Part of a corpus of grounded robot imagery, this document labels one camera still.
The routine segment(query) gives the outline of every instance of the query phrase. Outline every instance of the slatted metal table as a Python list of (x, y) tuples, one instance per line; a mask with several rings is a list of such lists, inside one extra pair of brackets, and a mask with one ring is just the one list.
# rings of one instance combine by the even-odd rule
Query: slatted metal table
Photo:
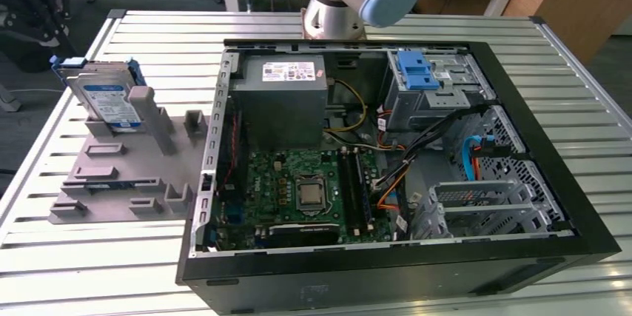
[[(299, 14), (128, 11), (107, 19), (88, 58), (134, 56), (170, 114), (210, 112), (226, 38), (300, 38)], [(368, 38), (490, 43), (623, 252), (511, 295), (314, 313), (631, 315), (632, 124), (548, 27), (530, 19), (411, 16), (370, 27)], [(0, 315), (212, 315), (174, 283), (184, 221), (47, 221), (88, 133), (84, 118), (67, 90), (0, 200)]]

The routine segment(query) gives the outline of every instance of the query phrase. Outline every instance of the blue drive bay latch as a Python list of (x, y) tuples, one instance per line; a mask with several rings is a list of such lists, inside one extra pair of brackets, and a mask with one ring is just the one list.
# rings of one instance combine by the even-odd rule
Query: blue drive bay latch
[(399, 51), (398, 65), (408, 90), (438, 90), (440, 83), (432, 75), (432, 63), (419, 51)]

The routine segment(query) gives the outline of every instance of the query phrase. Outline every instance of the metal grille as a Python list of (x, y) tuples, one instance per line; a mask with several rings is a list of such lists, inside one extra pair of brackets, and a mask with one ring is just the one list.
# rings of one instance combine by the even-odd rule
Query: metal grille
[(495, 235), (500, 229), (514, 220), (514, 216), (508, 216), (503, 221), (498, 223), (498, 225), (490, 230), (490, 234)]
[(447, 201), (472, 201), (486, 197), (487, 192), (484, 190), (467, 190), (462, 192), (440, 192), (436, 198), (440, 203)]
[[(510, 122), (500, 107), (490, 110), (482, 118), (472, 118), (471, 123), (463, 130), (459, 144), (455, 146), (455, 156), (459, 167), (459, 174), (467, 180), (463, 168), (462, 146), (463, 141), (472, 135), (494, 135), (499, 145), (511, 146), (514, 152), (524, 152), (523, 144), (518, 141), (518, 135), (508, 130)], [(538, 168), (530, 161), (518, 161), (512, 158), (482, 158), (482, 177), (484, 180), (515, 179), (520, 183), (528, 184), (535, 190), (534, 203), (548, 203), (551, 208), (547, 215), (552, 221), (563, 221), (564, 215), (555, 202), (554, 195), (544, 184)]]

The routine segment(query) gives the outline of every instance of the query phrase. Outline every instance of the floor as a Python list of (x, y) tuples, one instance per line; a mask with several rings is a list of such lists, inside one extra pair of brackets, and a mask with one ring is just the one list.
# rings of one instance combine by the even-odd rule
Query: floor
[[(263, 7), (268, 0), (252, 0), (255, 10)], [(299, 8), (307, 0), (295, 0), (292, 7)], [(276, 0), (278, 7), (284, 9), (284, 0)], [(111, 9), (134, 10), (224, 10), (214, 0), (98, 0), (87, 4), (86, 0), (72, 0), (71, 40), (80, 53), (88, 50), (95, 35)], [(0, 84), (8, 90), (62, 90), (63, 85), (51, 72), (24, 73), (3, 55), (20, 56), (36, 47), (0, 37)], [(632, 69), (627, 65), (632, 53), (632, 36), (612, 37), (594, 58), (588, 69), (611, 93), (615, 100), (632, 114)], [(42, 53), (40, 62), (46, 66), (47, 53)], [(14, 93), (23, 104), (20, 112), (0, 112), (0, 169), (18, 169), (27, 156), (32, 142), (36, 140), (48, 115), (59, 100), (60, 93), (55, 91), (28, 91)], [(0, 174), (0, 195), (11, 182), (11, 175)]]

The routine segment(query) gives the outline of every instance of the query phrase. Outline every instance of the wire bundle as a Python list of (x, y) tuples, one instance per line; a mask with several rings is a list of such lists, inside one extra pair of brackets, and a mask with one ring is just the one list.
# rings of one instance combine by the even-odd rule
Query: wire bundle
[(364, 104), (363, 97), (360, 96), (360, 94), (359, 94), (358, 91), (352, 88), (351, 85), (348, 85), (346, 82), (343, 82), (343, 81), (339, 80), (339, 79), (336, 79), (336, 83), (339, 83), (340, 85), (343, 85), (343, 86), (348, 89), (348, 91), (352, 92), (352, 94), (355, 95), (355, 97), (358, 98), (358, 101), (359, 101), (360, 104), (363, 105), (363, 115), (360, 116), (360, 120), (359, 120), (352, 126), (328, 128), (328, 129), (326, 129), (326, 132), (348, 132), (348, 131), (356, 130), (356, 129), (364, 124), (364, 120), (367, 120), (367, 105)]
[(406, 171), (400, 174), (400, 176), (398, 177), (398, 179), (395, 179), (394, 183), (391, 184), (391, 186), (388, 187), (387, 191), (384, 192), (383, 194), (383, 197), (379, 199), (378, 201), (378, 209), (394, 209), (394, 210), (399, 210), (399, 207), (396, 205), (392, 205), (392, 204), (386, 204), (384, 201), (387, 200), (387, 197), (388, 195), (391, 194), (391, 192), (394, 191), (394, 189), (398, 187), (398, 185), (400, 184), (402, 182), (402, 179), (404, 178), (404, 175), (406, 173), (408, 173), (408, 170), (410, 170), (411, 167), (407, 167), (406, 168)]
[(394, 183), (387, 189), (387, 193), (379, 200), (379, 209), (386, 209), (383, 202), (387, 199), (388, 194), (400, 183), (406, 173), (410, 171), (410, 165), (418, 157), (418, 153), (426, 148), (434, 141), (436, 141), (450, 130), (452, 123), (459, 120), (463, 116), (483, 112), (487, 110), (490, 105), (480, 104), (468, 109), (460, 109), (454, 111), (450, 115), (443, 117), (435, 124), (432, 124), (424, 131), (422, 131), (419, 137), (414, 140), (412, 144), (406, 148), (402, 155), (402, 163), (375, 182), (375, 186), (384, 185), (390, 179), (395, 178)]
[[(387, 111), (382, 112), (380, 114), (378, 114), (378, 117), (384, 118), (386, 116), (391, 115), (392, 113), (394, 113), (394, 110), (387, 110)], [(394, 148), (392, 145), (383, 144), (383, 137), (384, 137), (384, 131), (380, 131), (379, 134), (378, 134), (378, 147), (392, 149)], [(399, 144), (398, 149), (403, 151), (406, 149), (406, 146)]]

